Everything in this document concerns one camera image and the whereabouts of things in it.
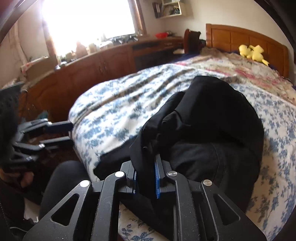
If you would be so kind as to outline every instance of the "cabinet door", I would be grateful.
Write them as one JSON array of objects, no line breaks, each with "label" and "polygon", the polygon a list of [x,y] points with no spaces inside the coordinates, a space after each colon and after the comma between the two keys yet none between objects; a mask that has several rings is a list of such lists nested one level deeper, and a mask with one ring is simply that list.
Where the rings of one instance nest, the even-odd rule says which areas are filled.
[{"label": "cabinet door", "polygon": [[80,95],[106,80],[99,54],[78,59],[66,66],[63,69],[63,79],[73,105]]},{"label": "cabinet door", "polygon": [[47,110],[52,121],[67,119],[68,113],[63,108],[64,90],[59,86],[59,72],[55,72],[38,82],[28,90],[28,103],[36,109]]},{"label": "cabinet door", "polygon": [[132,48],[128,45],[102,51],[102,61],[108,80],[136,72]]}]

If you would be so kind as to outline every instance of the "white wall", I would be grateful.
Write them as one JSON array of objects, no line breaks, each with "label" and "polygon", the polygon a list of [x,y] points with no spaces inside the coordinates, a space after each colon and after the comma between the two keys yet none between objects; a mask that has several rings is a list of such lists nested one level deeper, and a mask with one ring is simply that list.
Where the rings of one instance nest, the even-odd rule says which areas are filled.
[{"label": "white wall", "polygon": [[165,23],[162,19],[156,19],[152,3],[156,0],[140,0],[140,5],[143,12],[144,22],[146,25],[147,33],[154,36],[157,33],[165,30]]},{"label": "white wall", "polygon": [[41,7],[42,1],[36,1],[18,20],[20,43],[28,60],[48,56]]},{"label": "white wall", "polygon": [[167,19],[155,19],[152,1],[142,0],[141,6],[146,13],[145,24],[149,32],[157,31],[176,32],[183,36],[184,31],[189,28],[201,31],[201,38],[205,39],[206,23],[232,25],[250,29],[284,44],[289,49],[290,78],[294,79],[293,56],[294,51],[288,39],[274,22],[274,20],[254,0],[184,0],[188,15]]},{"label": "white wall", "polygon": [[11,45],[7,34],[0,44],[0,87],[17,78],[20,73],[20,61],[15,45]]}]

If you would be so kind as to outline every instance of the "yellow plush toy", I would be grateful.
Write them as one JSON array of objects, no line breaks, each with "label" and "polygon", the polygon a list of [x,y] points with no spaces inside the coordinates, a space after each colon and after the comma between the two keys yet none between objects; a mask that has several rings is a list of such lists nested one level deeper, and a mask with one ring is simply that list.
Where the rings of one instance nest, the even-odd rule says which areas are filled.
[{"label": "yellow plush toy", "polygon": [[239,53],[243,57],[248,57],[251,54],[251,49],[249,49],[246,45],[241,45],[239,47]]},{"label": "yellow plush toy", "polygon": [[246,45],[241,45],[239,47],[239,53],[241,56],[247,57],[268,66],[269,63],[264,59],[262,55],[263,52],[264,49],[260,45],[257,45],[256,47],[250,45],[249,48],[247,48]]}]

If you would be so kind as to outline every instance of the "red bowl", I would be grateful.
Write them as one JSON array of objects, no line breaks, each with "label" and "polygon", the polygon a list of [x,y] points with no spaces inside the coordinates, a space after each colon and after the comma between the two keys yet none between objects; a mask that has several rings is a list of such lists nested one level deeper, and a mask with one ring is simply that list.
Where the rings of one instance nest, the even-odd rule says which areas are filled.
[{"label": "red bowl", "polygon": [[158,34],[155,34],[155,36],[158,38],[158,39],[164,39],[168,36],[168,33],[164,32],[164,33],[158,33]]}]

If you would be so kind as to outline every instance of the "wooden chair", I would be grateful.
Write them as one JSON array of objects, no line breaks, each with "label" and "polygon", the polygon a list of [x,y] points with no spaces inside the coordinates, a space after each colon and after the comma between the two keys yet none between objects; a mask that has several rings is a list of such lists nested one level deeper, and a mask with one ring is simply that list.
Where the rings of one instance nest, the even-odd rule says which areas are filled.
[{"label": "wooden chair", "polygon": [[201,32],[191,31],[189,29],[185,30],[184,33],[184,53],[194,54],[199,53],[203,47],[200,41]]}]

